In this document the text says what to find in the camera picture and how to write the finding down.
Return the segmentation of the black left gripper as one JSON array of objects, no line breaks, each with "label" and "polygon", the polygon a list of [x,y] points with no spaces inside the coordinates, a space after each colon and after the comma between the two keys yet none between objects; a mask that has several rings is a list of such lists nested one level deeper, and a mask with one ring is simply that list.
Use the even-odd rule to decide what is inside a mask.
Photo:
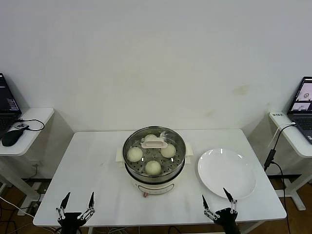
[{"label": "black left gripper", "polygon": [[68,192],[65,198],[61,201],[59,207],[56,207],[56,211],[58,213],[58,220],[60,224],[60,233],[61,234],[81,234],[81,226],[83,226],[83,220],[89,220],[93,214],[95,213],[94,209],[94,192],[90,197],[88,208],[85,212],[70,212],[65,213],[66,206],[68,204],[68,200],[70,197],[70,193]]}]

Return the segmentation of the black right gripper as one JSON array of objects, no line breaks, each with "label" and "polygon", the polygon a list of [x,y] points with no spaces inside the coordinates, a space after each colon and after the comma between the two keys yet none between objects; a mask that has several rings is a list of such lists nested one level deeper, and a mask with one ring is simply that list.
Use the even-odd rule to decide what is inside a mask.
[{"label": "black right gripper", "polygon": [[225,188],[223,188],[223,190],[227,199],[231,203],[231,207],[219,210],[214,213],[210,210],[204,195],[202,195],[204,215],[210,220],[213,220],[215,224],[221,226],[226,234],[241,234],[241,231],[239,230],[239,227],[236,223],[236,218],[238,215],[237,200],[234,199]]}]

